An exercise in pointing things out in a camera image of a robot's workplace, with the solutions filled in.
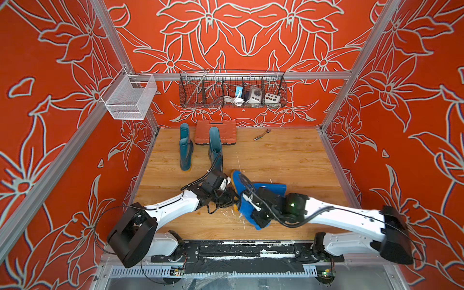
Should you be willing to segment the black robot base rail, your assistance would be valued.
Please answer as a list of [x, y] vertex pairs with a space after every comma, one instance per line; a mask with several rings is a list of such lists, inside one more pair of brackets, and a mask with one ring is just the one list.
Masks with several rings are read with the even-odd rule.
[[185, 274], [315, 277], [344, 257], [314, 254], [308, 241], [188, 240], [175, 257], [151, 256], [151, 262], [178, 263]]

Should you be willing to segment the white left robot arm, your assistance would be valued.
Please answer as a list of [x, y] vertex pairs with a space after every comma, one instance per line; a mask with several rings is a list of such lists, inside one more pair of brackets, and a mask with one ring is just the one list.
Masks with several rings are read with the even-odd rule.
[[107, 237], [109, 246], [125, 268], [131, 268], [146, 256], [170, 256], [180, 240], [173, 234], [156, 235], [158, 229], [187, 213], [214, 203], [218, 208], [231, 207], [239, 195], [231, 187], [225, 191], [207, 191], [190, 186], [181, 194], [164, 202], [129, 206]]

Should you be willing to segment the blue rubber boot orange sole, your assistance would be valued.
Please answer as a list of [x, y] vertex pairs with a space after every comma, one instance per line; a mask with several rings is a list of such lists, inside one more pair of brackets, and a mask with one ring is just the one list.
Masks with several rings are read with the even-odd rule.
[[[240, 197], [239, 204], [236, 207], [239, 212], [245, 214], [246, 211], [253, 211], [254, 207], [250, 203], [246, 202], [246, 200], [242, 197], [242, 194], [246, 191], [246, 186], [240, 180], [239, 174], [240, 174], [239, 170], [232, 171], [231, 179], [232, 179], [234, 190]], [[254, 182], [253, 186], [255, 187], [256, 190], [258, 190], [261, 187], [265, 187], [268, 190], [280, 196], [284, 196], [286, 192], [285, 184]]]

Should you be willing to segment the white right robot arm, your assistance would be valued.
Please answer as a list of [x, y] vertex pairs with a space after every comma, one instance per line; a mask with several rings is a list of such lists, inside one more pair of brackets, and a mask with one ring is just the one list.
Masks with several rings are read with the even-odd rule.
[[400, 265], [413, 264], [412, 240], [408, 228], [396, 209], [353, 209], [330, 204], [307, 195], [278, 195], [268, 187], [248, 188], [243, 199], [251, 204], [252, 220], [259, 228], [277, 221], [286, 228], [306, 224], [321, 224], [345, 230], [344, 234], [318, 233], [312, 253], [322, 256], [342, 256], [354, 253], [378, 253], [383, 259]]

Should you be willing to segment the blue microfiber cloth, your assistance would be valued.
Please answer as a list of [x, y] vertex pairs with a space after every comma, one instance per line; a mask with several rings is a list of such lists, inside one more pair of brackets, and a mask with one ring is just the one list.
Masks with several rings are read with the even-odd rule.
[[267, 223], [264, 227], [261, 227], [259, 224], [256, 223], [256, 221], [251, 217], [251, 214], [253, 211], [255, 211], [255, 208], [250, 204], [248, 201], [245, 200], [244, 194], [242, 193], [240, 195], [240, 206], [238, 207], [239, 212], [242, 213], [245, 217], [245, 219], [256, 229], [256, 230], [262, 230], [266, 227], [269, 226], [269, 223]]

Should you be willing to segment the teal rubber boot orange sole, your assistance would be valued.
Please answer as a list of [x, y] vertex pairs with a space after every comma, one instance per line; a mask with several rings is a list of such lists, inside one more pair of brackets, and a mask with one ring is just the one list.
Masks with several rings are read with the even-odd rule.
[[192, 166], [193, 141], [190, 139], [190, 128], [187, 123], [180, 126], [180, 168], [189, 171]]

